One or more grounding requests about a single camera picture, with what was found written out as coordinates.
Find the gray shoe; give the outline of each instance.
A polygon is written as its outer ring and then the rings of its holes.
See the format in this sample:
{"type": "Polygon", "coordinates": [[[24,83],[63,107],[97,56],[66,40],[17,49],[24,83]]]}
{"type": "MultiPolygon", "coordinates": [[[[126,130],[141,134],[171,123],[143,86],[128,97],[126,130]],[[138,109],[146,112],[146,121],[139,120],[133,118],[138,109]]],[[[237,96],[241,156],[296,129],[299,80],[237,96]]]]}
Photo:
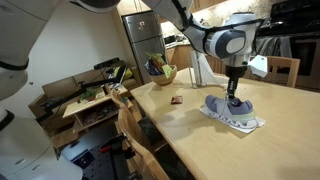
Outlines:
{"type": "Polygon", "coordinates": [[[252,104],[248,100],[241,102],[239,99],[222,99],[209,95],[200,110],[210,118],[235,127],[252,129],[258,126],[252,104]]]}

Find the stainless steel refrigerator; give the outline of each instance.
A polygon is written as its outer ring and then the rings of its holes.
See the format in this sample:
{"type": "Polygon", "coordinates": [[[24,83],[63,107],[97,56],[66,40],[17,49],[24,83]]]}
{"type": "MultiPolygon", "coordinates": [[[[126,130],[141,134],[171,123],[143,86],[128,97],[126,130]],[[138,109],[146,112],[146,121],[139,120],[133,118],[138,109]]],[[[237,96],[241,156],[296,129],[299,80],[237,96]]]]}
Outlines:
{"type": "Polygon", "coordinates": [[[165,44],[158,15],[153,11],[145,11],[122,16],[122,20],[144,83],[151,82],[144,65],[148,61],[148,53],[165,55],[165,44]]]}

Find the table surface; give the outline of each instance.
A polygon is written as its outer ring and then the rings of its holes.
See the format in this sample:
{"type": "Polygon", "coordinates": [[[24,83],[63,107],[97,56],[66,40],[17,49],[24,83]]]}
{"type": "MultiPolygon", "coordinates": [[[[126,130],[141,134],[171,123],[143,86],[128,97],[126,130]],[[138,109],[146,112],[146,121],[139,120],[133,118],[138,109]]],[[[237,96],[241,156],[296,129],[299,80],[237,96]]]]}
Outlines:
{"type": "MultiPolygon", "coordinates": [[[[118,90],[120,91],[120,94],[128,92],[128,90],[123,85],[119,86],[118,90]]],[[[96,100],[92,101],[92,102],[81,101],[80,103],[74,102],[72,104],[69,104],[63,114],[63,118],[66,118],[68,116],[71,116],[71,115],[76,114],[78,112],[81,112],[83,110],[94,107],[94,106],[101,104],[105,101],[111,100],[110,94],[105,95],[102,90],[97,93],[96,97],[97,97],[96,100]]]]}
{"type": "Polygon", "coordinates": [[[319,93],[240,79],[236,96],[266,120],[245,134],[200,112],[207,95],[225,91],[192,89],[188,69],[130,92],[196,179],[320,179],[319,93]],[[171,105],[178,95],[183,104],[171,105]]]}

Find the white wall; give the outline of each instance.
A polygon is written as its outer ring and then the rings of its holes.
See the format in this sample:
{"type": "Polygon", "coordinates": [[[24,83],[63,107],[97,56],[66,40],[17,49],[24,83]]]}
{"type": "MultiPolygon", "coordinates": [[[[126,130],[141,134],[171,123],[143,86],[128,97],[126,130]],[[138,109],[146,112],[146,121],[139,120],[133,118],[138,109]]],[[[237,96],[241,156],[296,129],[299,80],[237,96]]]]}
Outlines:
{"type": "Polygon", "coordinates": [[[28,82],[1,107],[17,116],[34,117],[28,104],[41,86],[93,68],[114,57],[127,59],[112,13],[94,14],[70,3],[61,4],[47,23],[29,55],[28,82]]]}

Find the white paper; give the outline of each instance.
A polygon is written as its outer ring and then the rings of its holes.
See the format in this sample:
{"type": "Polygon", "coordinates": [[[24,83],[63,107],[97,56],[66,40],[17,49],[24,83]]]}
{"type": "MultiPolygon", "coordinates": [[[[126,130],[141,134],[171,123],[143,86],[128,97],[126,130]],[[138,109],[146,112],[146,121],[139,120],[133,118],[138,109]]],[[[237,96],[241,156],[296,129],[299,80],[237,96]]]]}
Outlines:
{"type": "Polygon", "coordinates": [[[211,119],[219,120],[220,122],[222,122],[222,123],[230,126],[231,128],[236,129],[236,130],[238,130],[238,131],[241,131],[241,132],[243,132],[243,133],[250,133],[250,132],[252,132],[253,130],[255,130],[257,127],[262,127],[262,126],[266,123],[265,120],[263,120],[263,119],[261,119],[261,118],[259,118],[259,117],[255,117],[256,120],[258,121],[258,126],[254,127],[254,128],[251,128],[251,129],[243,129],[243,128],[235,127],[235,126],[232,126],[232,125],[228,124],[227,122],[223,121],[218,115],[215,115],[215,114],[212,115],[212,114],[211,114],[210,116],[208,116],[208,114],[207,114],[207,112],[206,112],[206,111],[207,111],[206,109],[207,109],[207,108],[205,108],[205,105],[203,105],[203,106],[200,107],[200,111],[201,111],[205,116],[207,116],[207,117],[209,117],[209,118],[211,118],[211,119]]]}
{"type": "Polygon", "coordinates": [[[199,56],[198,61],[200,64],[202,82],[219,84],[204,54],[199,56]]]}
{"type": "Polygon", "coordinates": [[[198,59],[197,59],[196,51],[190,51],[190,56],[191,56],[191,62],[192,62],[192,67],[193,67],[193,72],[194,72],[196,85],[201,85],[200,71],[199,71],[198,59]]]}

